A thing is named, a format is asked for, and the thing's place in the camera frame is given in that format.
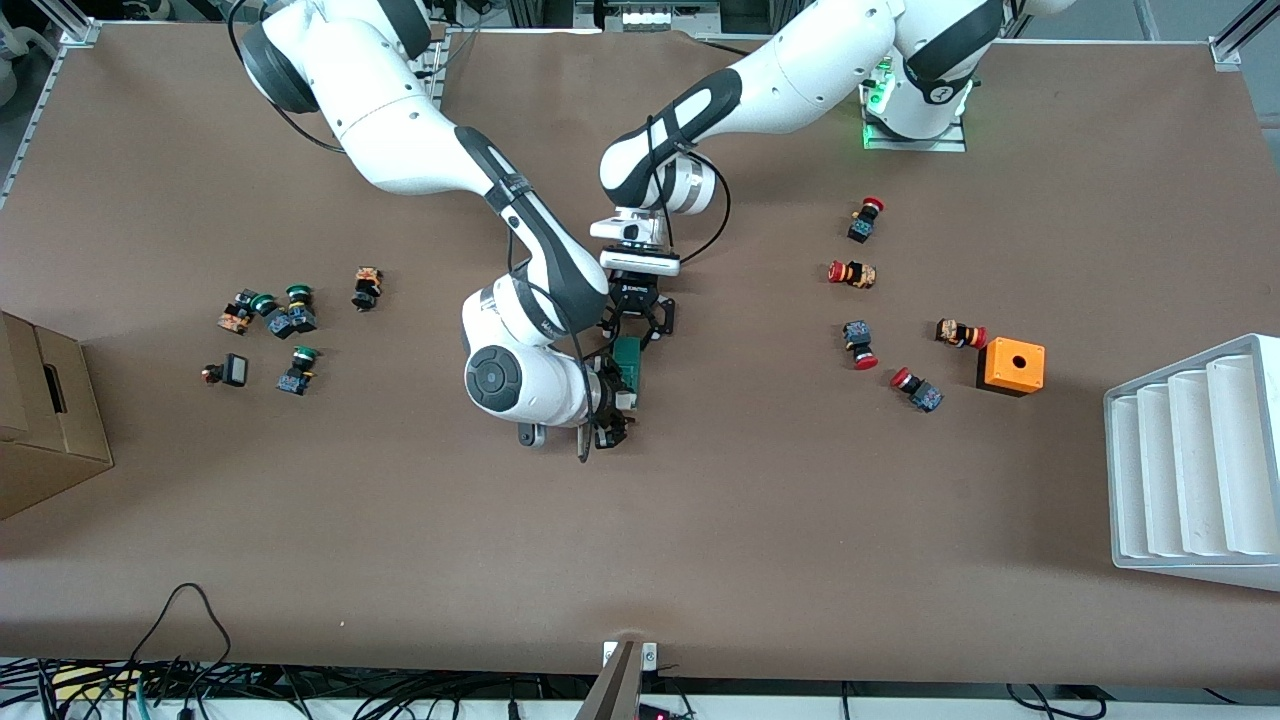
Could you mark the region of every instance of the orange box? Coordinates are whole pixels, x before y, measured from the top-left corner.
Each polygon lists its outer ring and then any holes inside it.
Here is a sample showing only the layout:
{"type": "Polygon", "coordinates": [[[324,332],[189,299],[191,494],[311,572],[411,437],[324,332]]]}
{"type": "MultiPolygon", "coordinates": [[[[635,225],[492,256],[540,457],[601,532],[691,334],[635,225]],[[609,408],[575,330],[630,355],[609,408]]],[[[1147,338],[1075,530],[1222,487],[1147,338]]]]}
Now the orange box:
{"type": "Polygon", "coordinates": [[[978,352],[979,389],[1014,397],[1044,387],[1044,347],[1020,340],[997,337],[978,352]]]}

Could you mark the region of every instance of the power cord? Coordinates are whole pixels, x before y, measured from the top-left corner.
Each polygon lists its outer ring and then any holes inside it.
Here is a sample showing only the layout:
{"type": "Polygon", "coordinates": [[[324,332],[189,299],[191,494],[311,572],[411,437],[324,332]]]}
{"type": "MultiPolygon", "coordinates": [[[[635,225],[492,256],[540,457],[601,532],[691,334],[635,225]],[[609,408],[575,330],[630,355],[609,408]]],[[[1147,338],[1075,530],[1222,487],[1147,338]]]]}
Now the power cord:
{"type": "Polygon", "coordinates": [[[676,684],[675,679],[671,680],[671,687],[676,688],[676,692],[680,693],[680,702],[685,703],[685,715],[682,720],[694,720],[694,716],[698,715],[698,712],[694,711],[692,705],[689,705],[689,696],[685,694],[685,691],[680,689],[680,685],[676,684]]]}
{"type": "Polygon", "coordinates": [[[1215,691],[1213,688],[1201,688],[1201,689],[1204,691],[1204,692],[1207,692],[1208,694],[1216,697],[1217,700],[1228,703],[1228,705],[1240,705],[1240,701],[1231,700],[1231,698],[1226,697],[1225,694],[1215,691]]]}
{"type": "Polygon", "coordinates": [[[516,679],[511,680],[511,700],[507,701],[507,720],[520,720],[520,706],[516,705],[516,679]]]}
{"type": "Polygon", "coordinates": [[[704,250],[707,250],[712,245],[716,245],[716,241],[719,240],[722,234],[724,234],[724,228],[728,227],[728,217],[733,211],[733,193],[730,192],[728,190],[728,181],[724,179],[724,174],[721,173],[719,168],[717,168],[716,164],[712,163],[710,159],[708,159],[705,155],[698,152],[690,152],[689,155],[695,158],[698,161],[705,164],[708,168],[710,168],[712,172],[716,173],[716,177],[719,178],[721,184],[724,186],[724,219],[721,220],[721,227],[717,228],[716,234],[713,234],[710,240],[704,242],[701,247],[694,250],[689,255],[689,258],[685,258],[684,263],[689,263],[694,258],[701,255],[704,250]]]}
{"type": "Polygon", "coordinates": [[[307,707],[307,702],[302,700],[302,693],[298,692],[298,685],[293,682],[293,675],[289,674],[289,669],[280,665],[280,673],[284,674],[284,682],[289,685],[289,689],[293,691],[293,698],[298,701],[298,710],[307,716],[307,720],[315,720],[315,717],[311,716],[311,708],[307,707]]]}
{"type": "MultiPolygon", "coordinates": [[[[662,206],[662,215],[667,220],[667,238],[671,241],[671,249],[675,250],[676,229],[671,224],[671,211],[667,209],[667,201],[671,199],[666,197],[662,192],[662,182],[658,179],[658,165],[654,161],[655,155],[653,147],[653,115],[649,115],[645,119],[645,140],[649,143],[649,177],[653,179],[654,187],[658,188],[658,202],[662,206]]],[[[707,165],[708,168],[710,168],[712,172],[716,173],[716,177],[719,179],[719,183],[724,187],[724,219],[721,220],[721,227],[716,231],[712,238],[704,242],[703,246],[699,247],[698,250],[690,252],[686,258],[682,258],[681,263],[689,263],[694,258],[701,255],[703,251],[709,249],[712,245],[716,245],[716,241],[719,240],[722,234],[724,234],[724,228],[728,227],[728,217],[733,211],[733,193],[730,191],[728,181],[724,179],[724,173],[721,173],[719,168],[716,167],[716,163],[712,163],[710,159],[707,158],[705,155],[700,152],[694,152],[691,150],[687,151],[686,154],[690,158],[694,158],[698,161],[707,165]]]]}
{"type": "Polygon", "coordinates": [[[1012,701],[1016,702],[1018,705],[1025,707],[1027,710],[1034,710],[1036,712],[1043,712],[1044,716],[1048,720],[1055,720],[1056,717],[1070,717],[1071,720],[1102,720],[1103,717],[1107,716],[1107,701],[1105,701],[1102,698],[1098,698],[1098,706],[1100,707],[1098,707],[1097,712],[1094,712],[1093,715],[1080,715],[1080,714],[1069,712],[1066,710],[1061,710],[1059,707],[1053,707],[1052,705],[1050,705],[1048,703],[1048,698],[1044,697],[1044,693],[1039,689],[1039,685],[1028,683],[1027,687],[1030,688],[1032,693],[1036,694],[1036,700],[1039,701],[1039,705],[1036,705],[1033,702],[1028,702],[1028,701],[1018,697],[1018,693],[1014,692],[1014,685],[1011,683],[1010,684],[1005,684],[1005,692],[1007,692],[1009,697],[1012,698],[1012,701]]]}
{"type": "MultiPolygon", "coordinates": [[[[138,662],[138,652],[142,651],[142,646],[145,646],[147,643],[147,641],[151,639],[151,635],[155,634],[156,629],[160,626],[160,623],[164,621],[165,615],[169,614],[169,609],[173,606],[173,601],[178,597],[178,593],[182,592],[186,588],[191,588],[191,589],[196,591],[197,594],[200,594],[200,600],[205,605],[205,614],[209,615],[209,620],[212,621],[212,624],[214,624],[215,628],[218,628],[218,633],[220,635],[223,635],[223,653],[218,657],[216,661],[214,661],[212,665],[207,665],[207,666],[202,667],[198,673],[196,673],[196,676],[187,685],[187,692],[186,692],[186,694],[182,698],[182,708],[183,708],[183,711],[188,711],[188,708],[189,708],[189,705],[191,705],[191,693],[192,693],[192,689],[195,689],[196,684],[200,683],[201,680],[204,680],[214,667],[218,667],[223,662],[227,662],[227,656],[229,656],[232,653],[232,637],[230,637],[230,634],[227,633],[227,628],[223,626],[221,620],[219,620],[218,615],[214,612],[214,606],[210,605],[209,596],[205,594],[205,588],[200,587],[196,583],[182,583],[178,587],[173,588],[173,592],[169,593],[169,600],[165,601],[164,607],[160,610],[160,615],[156,616],[155,623],[152,623],[151,628],[147,629],[147,632],[146,632],[145,635],[142,635],[142,639],[138,641],[138,644],[133,646],[133,651],[129,652],[129,659],[128,659],[128,661],[125,661],[125,667],[124,667],[125,671],[129,671],[129,670],[132,670],[137,665],[137,662],[138,662]]],[[[138,674],[138,684],[140,684],[140,687],[141,687],[141,683],[142,683],[142,673],[138,674]]],[[[124,708],[124,714],[122,715],[122,717],[127,717],[128,716],[128,706],[129,706],[128,693],[123,694],[122,700],[123,700],[123,706],[122,707],[124,708]]]]}
{"type": "Polygon", "coordinates": [[[699,40],[698,42],[701,42],[703,45],[705,45],[708,47],[714,47],[717,50],[723,50],[726,53],[732,53],[735,55],[741,55],[744,58],[746,58],[748,55],[751,54],[750,50],[742,50],[741,47],[732,47],[730,45],[721,45],[719,42],[712,42],[709,40],[699,40]]]}
{"type": "Polygon", "coordinates": [[[444,59],[444,63],[442,63],[439,68],[435,68],[434,70],[426,70],[425,73],[422,73],[422,77],[424,78],[429,78],[429,77],[431,77],[431,76],[434,76],[436,73],[443,72],[444,68],[448,68],[449,63],[452,63],[454,58],[457,58],[458,55],[461,55],[462,51],[466,50],[467,45],[471,45],[471,42],[476,37],[476,33],[480,31],[480,26],[483,26],[490,17],[492,15],[480,15],[479,18],[476,18],[476,24],[471,26],[471,33],[467,35],[466,40],[463,40],[458,45],[458,49],[449,51],[449,56],[444,59]]]}
{"type": "Polygon", "coordinates": [[[658,179],[658,163],[655,163],[653,151],[653,115],[649,115],[644,123],[644,137],[649,143],[649,177],[653,178],[653,187],[658,191],[658,205],[662,208],[662,217],[667,220],[667,240],[671,241],[671,249],[676,249],[676,228],[671,227],[671,211],[667,210],[667,201],[669,197],[663,196],[662,181],[658,179]]]}
{"type": "MultiPolygon", "coordinates": [[[[241,55],[239,40],[236,38],[236,13],[238,13],[239,9],[244,6],[244,1],[246,0],[236,0],[236,3],[232,5],[232,9],[228,10],[228,13],[227,13],[227,36],[232,41],[232,50],[236,51],[236,59],[239,60],[242,65],[244,64],[244,56],[241,55]]],[[[275,102],[271,102],[271,108],[275,109],[275,114],[280,115],[280,118],[284,122],[289,123],[289,127],[293,128],[294,132],[297,132],[302,137],[310,140],[314,145],[324,147],[325,150],[328,150],[330,152],[338,152],[340,155],[346,155],[347,154],[347,151],[343,150],[342,147],[339,147],[337,145],[329,145],[328,142],[325,142],[325,141],[317,138],[316,136],[311,135],[310,132],[302,129],[302,126],[300,126],[298,123],[293,122],[293,118],[291,118],[288,115],[288,113],[285,113],[284,109],[280,108],[279,105],[276,105],[275,102]]]]}

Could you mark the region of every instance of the metal frame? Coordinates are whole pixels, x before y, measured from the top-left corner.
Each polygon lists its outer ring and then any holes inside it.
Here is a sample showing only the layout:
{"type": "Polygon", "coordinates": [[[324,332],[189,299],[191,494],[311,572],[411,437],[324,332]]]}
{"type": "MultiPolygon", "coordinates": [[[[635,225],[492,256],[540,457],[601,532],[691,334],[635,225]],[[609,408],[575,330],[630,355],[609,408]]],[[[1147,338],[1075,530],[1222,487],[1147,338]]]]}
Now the metal frame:
{"type": "Polygon", "coordinates": [[[9,172],[4,177],[4,182],[0,183],[0,209],[4,208],[6,200],[9,200],[9,193],[13,191],[13,181],[18,177],[18,168],[22,167],[22,161],[27,158],[27,150],[31,147],[31,138],[36,135],[36,123],[40,122],[40,117],[45,114],[45,105],[49,104],[49,95],[54,91],[54,82],[58,79],[58,73],[63,69],[63,60],[67,58],[67,47],[58,49],[58,56],[52,59],[52,65],[49,68],[49,77],[45,78],[44,87],[40,88],[40,97],[36,99],[36,108],[31,111],[31,119],[27,120],[27,128],[22,133],[22,140],[18,142],[18,151],[13,156],[13,163],[9,165],[9,172]]]}
{"type": "MultiPolygon", "coordinates": [[[[426,79],[422,81],[428,97],[431,99],[431,104],[435,109],[440,109],[440,102],[444,101],[444,83],[448,79],[449,70],[445,64],[449,61],[449,51],[453,47],[454,38],[463,33],[483,32],[483,33],[495,33],[495,35],[550,35],[553,32],[566,32],[570,35],[595,35],[600,32],[596,28],[524,28],[524,27],[494,27],[494,28],[458,28],[451,27],[444,31],[444,38],[440,42],[433,42],[431,47],[422,54],[415,61],[410,63],[410,69],[422,70],[428,74],[426,79]]],[[[466,37],[457,40],[458,44],[466,42],[466,37]]]]}
{"type": "Polygon", "coordinates": [[[635,720],[644,671],[640,643],[620,642],[600,676],[591,684],[575,720],[635,720]]]}
{"type": "Polygon", "coordinates": [[[1133,12],[1138,14],[1138,27],[1142,28],[1142,38],[1151,42],[1160,42],[1160,28],[1156,27],[1156,13],[1151,9],[1151,0],[1133,0],[1133,12]]]}
{"type": "Polygon", "coordinates": [[[1256,0],[1252,3],[1221,32],[1210,37],[1208,46],[1213,53],[1213,61],[1238,65],[1240,49],[1257,37],[1277,15],[1280,15],[1280,0],[1256,0]]]}
{"type": "Polygon", "coordinates": [[[96,22],[72,0],[33,0],[49,19],[63,31],[63,45],[84,45],[96,35],[96,22]]]}

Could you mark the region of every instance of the black cable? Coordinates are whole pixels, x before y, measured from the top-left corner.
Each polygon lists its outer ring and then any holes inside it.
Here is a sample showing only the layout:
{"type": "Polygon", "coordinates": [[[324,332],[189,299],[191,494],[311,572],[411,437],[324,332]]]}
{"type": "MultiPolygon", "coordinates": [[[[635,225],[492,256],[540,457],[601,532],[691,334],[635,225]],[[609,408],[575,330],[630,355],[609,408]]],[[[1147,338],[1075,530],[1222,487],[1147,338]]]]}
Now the black cable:
{"type": "Polygon", "coordinates": [[[205,696],[202,696],[202,694],[197,694],[196,696],[196,707],[200,708],[200,716],[204,720],[209,720],[209,711],[205,710],[205,696]]]}
{"type": "Polygon", "coordinates": [[[694,706],[689,705],[689,696],[685,694],[685,691],[680,689],[675,678],[671,679],[671,687],[676,688],[676,692],[680,693],[680,701],[685,703],[685,720],[694,720],[694,715],[698,714],[694,712],[694,706]]]}
{"type": "Polygon", "coordinates": [[[726,53],[732,53],[735,55],[741,55],[744,58],[751,54],[751,50],[742,50],[740,47],[731,47],[728,45],[721,45],[719,42],[712,42],[709,40],[699,40],[698,42],[701,42],[703,45],[705,45],[708,47],[714,47],[717,50],[723,50],[726,53]]]}
{"type": "Polygon", "coordinates": [[[690,152],[689,155],[696,159],[698,161],[705,164],[708,168],[710,168],[712,172],[716,173],[716,177],[719,178],[721,184],[724,186],[724,219],[721,220],[721,227],[716,231],[716,234],[713,234],[710,240],[704,242],[701,247],[694,250],[687,258],[682,260],[682,263],[689,263],[694,258],[701,255],[704,250],[707,250],[712,245],[716,245],[716,241],[719,240],[722,234],[724,234],[724,228],[728,227],[728,217],[733,211],[733,193],[730,192],[728,190],[728,181],[724,179],[724,174],[721,173],[719,168],[717,168],[716,164],[712,163],[705,155],[700,155],[698,152],[690,152]]]}
{"type": "MultiPolygon", "coordinates": [[[[515,247],[515,234],[508,229],[507,231],[507,274],[508,275],[512,272],[511,254],[513,251],[513,247],[515,247]]],[[[577,461],[585,465],[586,461],[591,457],[591,442],[595,439],[594,436],[595,436],[595,430],[596,430],[598,425],[595,423],[595,409],[591,407],[591,378],[590,378],[590,375],[586,374],[586,357],[582,355],[582,345],[577,341],[577,333],[570,332],[570,328],[568,328],[570,314],[564,311],[564,307],[559,304],[559,301],[556,300],[554,297],[552,297],[550,293],[547,292],[545,290],[538,287],[538,284],[535,284],[532,281],[530,281],[527,278],[527,275],[525,278],[525,284],[527,284],[530,287],[530,290],[538,291],[539,295],[541,295],[547,300],[552,301],[552,305],[556,307],[556,311],[559,313],[561,319],[564,320],[564,325],[566,325],[564,327],[564,332],[568,334],[570,340],[573,341],[573,354],[577,356],[577,369],[582,372],[582,388],[586,391],[586,424],[588,424],[588,427],[590,429],[589,432],[591,434],[591,437],[588,437],[586,442],[582,445],[582,450],[577,454],[577,461]]]]}
{"type": "Polygon", "coordinates": [[[653,152],[653,115],[649,115],[648,119],[645,119],[644,128],[644,137],[649,143],[649,177],[653,178],[653,186],[658,191],[658,202],[662,205],[662,217],[667,220],[667,240],[671,242],[672,251],[675,251],[676,228],[671,227],[671,211],[667,209],[667,201],[671,199],[663,197],[662,181],[658,179],[658,163],[655,161],[653,152]]]}
{"type": "Polygon", "coordinates": [[[1217,700],[1228,703],[1228,705],[1240,705],[1240,701],[1231,700],[1231,698],[1226,697],[1225,694],[1222,694],[1222,693],[1220,693],[1220,692],[1217,692],[1217,691],[1215,691],[1212,688],[1201,688],[1201,689],[1204,691],[1204,692],[1207,692],[1208,694],[1216,697],[1217,700]]]}
{"type": "Polygon", "coordinates": [[[165,692],[169,689],[169,675],[173,673],[173,667],[179,660],[182,660],[180,655],[174,657],[173,661],[169,662],[169,666],[164,669],[164,676],[160,678],[160,691],[156,693],[156,701],[151,707],[160,707],[160,703],[164,702],[165,692]]]}
{"type": "Polygon", "coordinates": [[[311,710],[307,707],[306,701],[302,700],[302,693],[298,692],[298,685],[293,682],[293,675],[289,674],[289,669],[285,667],[284,665],[280,665],[280,671],[284,673],[284,682],[293,691],[293,697],[297,698],[298,701],[297,705],[298,710],[301,710],[302,714],[307,716],[307,720],[315,720],[315,717],[311,716],[311,710]]]}
{"type": "MultiPolygon", "coordinates": [[[[239,60],[241,64],[244,64],[244,56],[241,55],[239,41],[236,40],[236,13],[238,13],[239,9],[243,8],[243,6],[244,6],[244,0],[236,0],[236,3],[232,5],[232,9],[227,13],[227,36],[230,38],[230,41],[232,41],[232,50],[236,51],[236,59],[239,60]]],[[[325,141],[317,138],[316,136],[311,135],[310,132],[302,129],[302,127],[298,126],[298,123],[293,122],[293,118],[291,118],[288,115],[288,113],[285,113],[284,109],[280,108],[279,105],[276,105],[275,102],[271,102],[271,108],[275,109],[275,114],[276,115],[280,115],[280,118],[284,122],[289,123],[289,127],[293,128],[294,132],[297,132],[302,137],[310,140],[314,145],[324,147],[325,150],[329,150],[332,152],[338,152],[340,155],[346,155],[347,154],[347,151],[343,150],[342,147],[338,147],[337,145],[329,145],[328,142],[325,142],[325,141]]]]}
{"type": "Polygon", "coordinates": [[[54,684],[45,673],[44,660],[36,661],[36,670],[40,673],[40,682],[36,684],[36,689],[40,692],[40,710],[45,714],[45,720],[58,720],[58,696],[54,692],[54,684]]]}
{"type": "Polygon", "coordinates": [[[108,692],[109,687],[110,687],[109,684],[99,685],[97,697],[95,697],[93,701],[88,703],[88,710],[84,711],[84,716],[81,720],[88,720],[88,716],[93,714],[97,714],[97,720],[102,720],[102,710],[97,707],[97,703],[102,702],[102,698],[110,694],[108,692]]]}
{"type": "Polygon", "coordinates": [[[31,692],[27,692],[27,693],[15,694],[15,696],[13,696],[10,698],[5,698],[5,700],[0,701],[0,710],[4,710],[5,707],[9,707],[10,705],[18,705],[19,702],[27,702],[29,700],[35,700],[36,696],[38,696],[38,694],[40,694],[40,691],[31,691],[31,692]]]}
{"type": "Polygon", "coordinates": [[[1094,712],[1093,715],[1079,715],[1079,714],[1069,712],[1066,710],[1062,710],[1062,708],[1059,708],[1059,707],[1053,707],[1052,705],[1050,705],[1048,703],[1048,698],[1046,698],[1044,693],[1041,692],[1039,685],[1036,685],[1033,683],[1028,683],[1027,687],[1030,688],[1032,692],[1036,694],[1036,700],[1039,701],[1039,705],[1028,702],[1028,701],[1018,697],[1018,693],[1014,692],[1014,685],[1011,683],[1006,683],[1005,684],[1005,692],[1007,692],[1009,697],[1014,702],[1016,702],[1018,705],[1025,707],[1027,710],[1034,710],[1037,712],[1043,712],[1044,716],[1048,720],[1055,720],[1059,716],[1070,717],[1071,720],[1102,720],[1103,717],[1107,716],[1107,701],[1105,701],[1102,698],[1098,698],[1098,706],[1100,707],[1098,707],[1097,712],[1094,712]]]}
{"type": "Polygon", "coordinates": [[[458,45],[457,50],[451,50],[449,51],[449,56],[444,59],[444,63],[442,63],[439,68],[428,70],[424,77],[431,77],[434,74],[438,74],[438,73],[443,72],[444,68],[448,68],[449,63],[452,63],[454,58],[457,58],[458,55],[461,55],[462,51],[466,50],[467,45],[470,45],[472,40],[475,40],[476,33],[480,32],[480,26],[483,26],[485,23],[485,20],[488,20],[488,19],[489,18],[485,17],[485,15],[480,15],[479,18],[476,18],[476,24],[471,26],[471,35],[466,36],[466,38],[462,40],[462,44],[458,45]]]}
{"type": "Polygon", "coordinates": [[[438,703],[438,702],[440,702],[440,698],[435,698],[434,701],[431,701],[431,707],[426,708],[426,719],[425,720],[431,720],[431,714],[435,712],[435,703],[438,703]]]}
{"type": "MultiPolygon", "coordinates": [[[[243,3],[243,0],[237,0],[237,1],[238,3],[243,3]]],[[[207,665],[204,669],[201,669],[198,673],[196,673],[196,676],[191,680],[191,684],[187,685],[187,693],[183,696],[183,700],[182,700],[182,707],[183,707],[183,710],[186,710],[187,706],[189,705],[192,688],[195,688],[200,683],[200,680],[202,680],[206,675],[209,675],[210,670],[212,670],[214,667],[218,667],[219,665],[221,665],[223,662],[225,662],[227,661],[227,656],[229,656],[232,653],[232,637],[230,637],[230,634],[227,633],[227,628],[223,626],[221,620],[219,620],[218,615],[214,612],[214,607],[209,602],[209,596],[205,594],[205,588],[200,587],[196,583],[182,583],[178,587],[173,588],[173,592],[169,593],[169,600],[165,601],[164,607],[160,610],[160,615],[156,616],[155,623],[151,624],[151,628],[147,629],[147,633],[145,635],[142,635],[142,639],[138,641],[138,644],[136,644],[133,647],[133,651],[129,652],[129,659],[125,662],[125,667],[124,667],[124,671],[128,673],[131,669],[133,669],[137,665],[138,652],[142,650],[142,646],[145,646],[147,643],[147,641],[151,639],[151,635],[155,634],[156,628],[160,626],[160,623],[164,621],[165,615],[169,614],[169,607],[173,606],[174,598],[177,598],[178,593],[182,592],[184,588],[191,588],[191,589],[196,591],[196,593],[200,596],[200,601],[205,605],[205,614],[209,615],[209,620],[212,621],[212,624],[214,624],[215,628],[218,628],[218,633],[220,635],[223,635],[223,653],[218,657],[216,661],[214,661],[212,665],[207,665]]],[[[128,692],[124,693],[123,700],[124,700],[124,707],[127,708],[128,707],[128,692]]]]}

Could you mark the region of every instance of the white shelf rack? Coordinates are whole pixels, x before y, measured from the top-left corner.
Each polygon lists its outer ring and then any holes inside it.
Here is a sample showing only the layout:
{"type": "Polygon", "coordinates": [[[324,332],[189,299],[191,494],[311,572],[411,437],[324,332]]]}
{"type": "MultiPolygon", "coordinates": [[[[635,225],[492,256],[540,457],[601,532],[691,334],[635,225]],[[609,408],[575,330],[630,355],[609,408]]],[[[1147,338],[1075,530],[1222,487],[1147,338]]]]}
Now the white shelf rack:
{"type": "Polygon", "coordinates": [[[1280,338],[1115,387],[1103,416],[1117,568],[1280,591],[1280,338]]]}

